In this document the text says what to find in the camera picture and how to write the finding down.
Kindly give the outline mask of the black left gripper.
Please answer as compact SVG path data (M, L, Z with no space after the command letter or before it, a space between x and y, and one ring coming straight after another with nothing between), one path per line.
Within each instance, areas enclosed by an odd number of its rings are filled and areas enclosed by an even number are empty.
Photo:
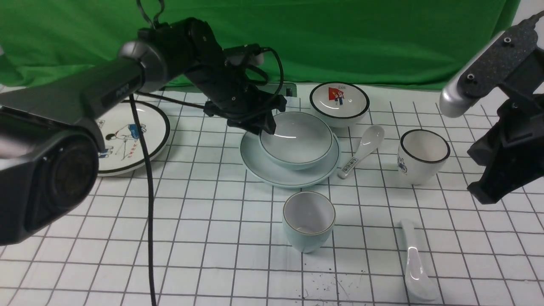
M206 106L205 113L208 116L225 118L228 126L253 134L263 131L272 134L276 129L273 111L286 111L287 100L278 94L283 83L280 82L275 93L261 91L247 77L246 69L256 71L257 68L249 64L250 57L258 57L266 52L274 54L280 74L283 74L283 66L277 52L270 47L253 44L242 49L241 61L234 65L218 43L203 44L203 93L212 103L211 106Z

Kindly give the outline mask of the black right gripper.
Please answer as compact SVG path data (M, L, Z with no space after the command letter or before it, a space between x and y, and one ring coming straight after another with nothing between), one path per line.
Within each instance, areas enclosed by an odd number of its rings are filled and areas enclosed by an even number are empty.
M499 85L507 100L499 120L468 150L484 166L468 191L481 204L495 204L507 194L543 177L543 95L534 85Z

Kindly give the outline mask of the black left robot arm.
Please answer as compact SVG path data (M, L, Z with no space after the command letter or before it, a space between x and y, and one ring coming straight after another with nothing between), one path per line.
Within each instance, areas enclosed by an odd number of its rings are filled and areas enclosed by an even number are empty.
M256 44L224 50L208 23L193 17L142 28L116 59L48 85L1 95L0 243L18 244L75 209L98 176L105 140L97 120L138 93L184 75L208 101L207 116L253 134L273 134L272 112L286 110L246 76Z

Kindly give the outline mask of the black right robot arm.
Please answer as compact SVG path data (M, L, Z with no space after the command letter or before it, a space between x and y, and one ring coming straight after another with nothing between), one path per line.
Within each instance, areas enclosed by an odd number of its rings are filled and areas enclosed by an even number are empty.
M496 88L507 100L498 121L475 141L469 157L484 173L468 185L481 204L495 204L544 172L543 49L538 46L538 12L497 34L442 89L439 108L457 118Z

